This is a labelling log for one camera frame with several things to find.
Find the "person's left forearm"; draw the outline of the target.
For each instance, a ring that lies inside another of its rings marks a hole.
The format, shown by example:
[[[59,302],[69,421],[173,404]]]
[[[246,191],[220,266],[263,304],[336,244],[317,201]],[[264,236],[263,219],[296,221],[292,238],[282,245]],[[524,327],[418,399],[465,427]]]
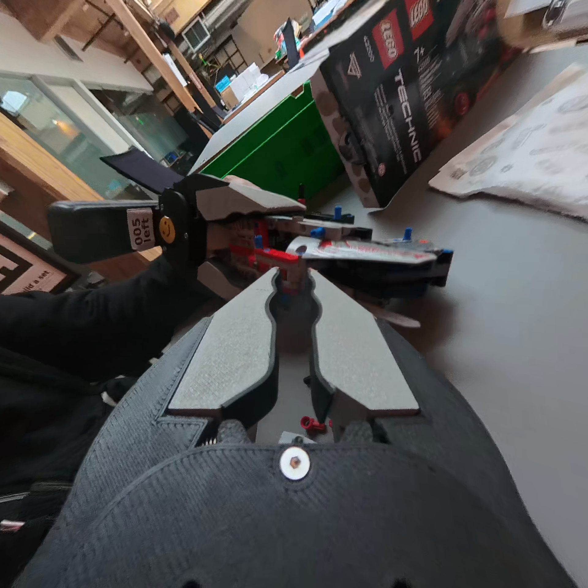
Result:
[[[214,299],[160,256],[98,289],[1,295],[1,347],[90,382],[130,375]]]

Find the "green plastic bin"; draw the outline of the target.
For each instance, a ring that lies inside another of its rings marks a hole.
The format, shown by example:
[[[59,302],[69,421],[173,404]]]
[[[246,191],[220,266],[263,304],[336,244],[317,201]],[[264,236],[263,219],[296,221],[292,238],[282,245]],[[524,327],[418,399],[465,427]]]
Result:
[[[201,172],[232,175],[269,192],[309,203],[344,172],[306,81],[250,127]]]

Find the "white sheet on metal stand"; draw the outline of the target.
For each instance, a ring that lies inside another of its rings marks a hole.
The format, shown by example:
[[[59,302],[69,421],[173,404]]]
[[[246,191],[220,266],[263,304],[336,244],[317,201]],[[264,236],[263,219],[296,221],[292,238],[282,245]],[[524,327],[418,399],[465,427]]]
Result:
[[[504,43],[525,51],[587,45],[587,1],[497,1]]]

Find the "red grey lego vehicle model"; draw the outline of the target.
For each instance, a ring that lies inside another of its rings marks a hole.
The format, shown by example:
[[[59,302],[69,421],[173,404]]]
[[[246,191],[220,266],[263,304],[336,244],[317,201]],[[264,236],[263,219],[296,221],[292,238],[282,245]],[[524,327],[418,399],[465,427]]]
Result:
[[[317,270],[376,318],[406,329],[418,320],[394,312],[395,299],[421,298],[444,288],[452,249],[416,238],[411,227],[400,238],[373,239],[353,215],[250,215],[207,226],[206,260],[224,266],[230,279],[248,287],[278,268],[283,292],[305,289],[306,272]]]

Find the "printed paper bag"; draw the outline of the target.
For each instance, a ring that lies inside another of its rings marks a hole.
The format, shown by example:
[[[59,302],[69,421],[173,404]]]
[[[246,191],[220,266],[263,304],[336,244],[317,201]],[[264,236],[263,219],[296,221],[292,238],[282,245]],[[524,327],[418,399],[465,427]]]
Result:
[[[587,222],[587,67],[572,64],[452,158],[430,181],[466,199],[497,196]]]

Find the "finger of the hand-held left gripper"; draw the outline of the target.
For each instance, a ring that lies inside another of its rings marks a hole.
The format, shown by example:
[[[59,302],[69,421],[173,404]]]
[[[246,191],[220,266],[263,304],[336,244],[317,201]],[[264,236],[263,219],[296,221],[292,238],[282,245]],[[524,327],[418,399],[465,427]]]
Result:
[[[197,269],[197,280],[200,284],[223,300],[232,300],[238,296],[246,285],[236,279],[230,279],[224,266],[205,261]]]
[[[199,189],[195,193],[194,217],[220,222],[234,216],[303,215],[306,205],[287,196],[236,182]]]

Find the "black zip jacket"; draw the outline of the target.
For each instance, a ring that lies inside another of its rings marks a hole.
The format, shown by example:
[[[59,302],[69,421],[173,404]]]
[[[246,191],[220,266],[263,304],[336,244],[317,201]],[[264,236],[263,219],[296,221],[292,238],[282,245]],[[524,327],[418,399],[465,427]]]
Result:
[[[1,587],[40,547],[94,438],[136,380],[89,383],[1,349]]]

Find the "black lego set box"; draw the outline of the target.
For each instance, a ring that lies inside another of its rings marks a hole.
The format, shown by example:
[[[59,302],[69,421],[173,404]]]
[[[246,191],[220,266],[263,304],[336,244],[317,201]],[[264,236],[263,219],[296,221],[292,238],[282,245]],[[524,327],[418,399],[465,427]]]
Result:
[[[385,209],[518,54],[500,1],[351,1],[312,95],[365,209]]]

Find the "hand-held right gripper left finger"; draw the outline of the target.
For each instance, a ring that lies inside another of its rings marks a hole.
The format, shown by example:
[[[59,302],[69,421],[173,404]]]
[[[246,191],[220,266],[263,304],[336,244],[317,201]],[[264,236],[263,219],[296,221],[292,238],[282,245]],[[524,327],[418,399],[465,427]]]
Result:
[[[183,367],[168,414],[255,427],[277,401],[279,359],[274,299],[281,277],[272,268],[209,320]]]

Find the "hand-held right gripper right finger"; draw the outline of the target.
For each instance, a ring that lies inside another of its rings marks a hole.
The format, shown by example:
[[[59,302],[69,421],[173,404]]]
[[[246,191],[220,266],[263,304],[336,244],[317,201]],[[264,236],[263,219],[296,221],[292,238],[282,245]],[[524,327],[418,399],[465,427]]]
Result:
[[[335,442],[354,422],[412,417],[420,406],[378,320],[317,270],[308,271],[311,301],[311,398]]]

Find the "black framed marker sign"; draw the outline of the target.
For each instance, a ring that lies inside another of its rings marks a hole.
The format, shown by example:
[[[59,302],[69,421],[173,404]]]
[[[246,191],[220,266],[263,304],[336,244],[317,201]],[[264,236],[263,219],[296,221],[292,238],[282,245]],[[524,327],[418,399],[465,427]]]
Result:
[[[53,253],[1,222],[1,294],[62,293],[81,275]]]

